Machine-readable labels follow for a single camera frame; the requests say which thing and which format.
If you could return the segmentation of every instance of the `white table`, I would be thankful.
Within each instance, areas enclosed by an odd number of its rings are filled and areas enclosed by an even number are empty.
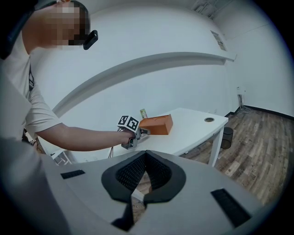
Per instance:
[[[171,114],[173,127],[169,135],[150,135],[139,140],[136,148],[124,149],[121,145],[113,148],[113,156],[119,156],[132,151],[154,150],[179,156],[202,144],[210,137],[214,137],[209,165],[214,167],[218,157],[224,126],[227,117],[191,109],[177,108],[158,116]],[[213,122],[206,122],[206,118],[214,118]],[[133,196],[143,201],[144,195],[135,190]]]

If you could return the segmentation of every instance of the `table leg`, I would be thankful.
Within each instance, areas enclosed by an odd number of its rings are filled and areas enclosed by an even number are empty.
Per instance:
[[[216,133],[215,139],[213,140],[212,150],[211,150],[210,159],[208,163],[212,167],[215,166],[216,159],[220,152],[223,133],[224,133],[224,127],[222,127],[218,133]]]
[[[135,191],[133,192],[132,196],[136,199],[138,199],[139,201],[143,201],[144,200],[144,194],[142,194],[138,189],[135,189]]]

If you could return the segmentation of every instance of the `man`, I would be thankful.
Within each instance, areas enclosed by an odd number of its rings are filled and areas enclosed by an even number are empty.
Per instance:
[[[45,104],[30,69],[30,53],[37,47],[82,45],[90,32],[88,11],[77,1],[57,2],[35,11],[27,20],[10,56],[3,62],[4,76],[32,105],[22,127],[60,148],[94,151],[127,144],[132,132],[93,131],[63,124]]]

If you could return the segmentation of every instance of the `wooden floor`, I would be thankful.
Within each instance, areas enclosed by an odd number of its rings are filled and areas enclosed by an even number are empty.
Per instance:
[[[229,116],[226,125],[234,130],[231,148],[220,150],[215,168],[242,185],[267,204],[280,195],[285,181],[289,153],[294,148],[294,121],[260,111]],[[208,163],[212,141],[208,140],[181,157]],[[148,193],[150,181],[144,175],[137,189]],[[133,199],[134,219],[144,206]]]

